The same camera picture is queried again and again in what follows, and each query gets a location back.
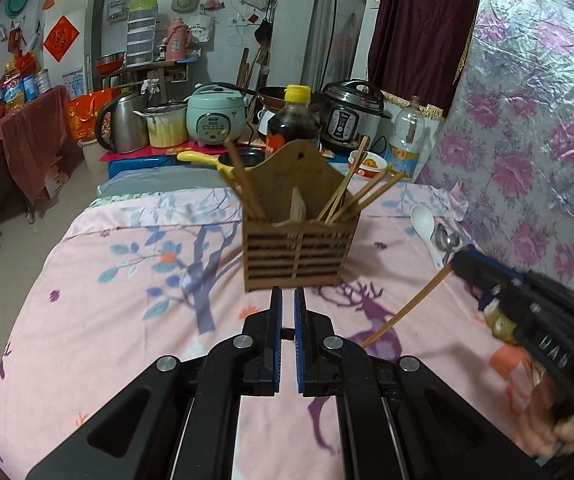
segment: red diamond chinese sign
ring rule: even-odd
[[[44,47],[57,62],[60,62],[78,36],[80,32],[77,28],[62,16],[45,38]]]

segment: floor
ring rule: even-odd
[[[72,220],[96,197],[102,178],[92,176],[83,163],[74,171],[57,199],[29,225],[17,198],[0,213],[0,357],[24,299],[38,277],[49,251],[60,241]]]

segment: pressure cooker control panel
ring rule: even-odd
[[[347,142],[351,140],[357,125],[357,113],[346,108],[334,108],[329,117],[327,132],[332,139]]]
[[[231,121],[224,114],[204,114],[196,122],[198,137],[204,142],[224,142],[231,131]]]

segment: hand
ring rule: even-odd
[[[513,443],[529,456],[551,457],[558,440],[563,442],[558,453],[574,452],[574,415],[558,422],[554,420],[551,414],[554,388],[549,374],[545,373],[533,389],[529,406],[518,418],[518,433]]]

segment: utensil holder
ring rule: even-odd
[[[343,175],[306,140],[290,142],[247,171],[268,220],[250,218],[249,211],[243,211],[245,290],[339,285],[360,215],[329,225],[315,218]],[[287,221],[294,187],[307,207],[307,221]],[[344,200],[349,198],[346,192]]]

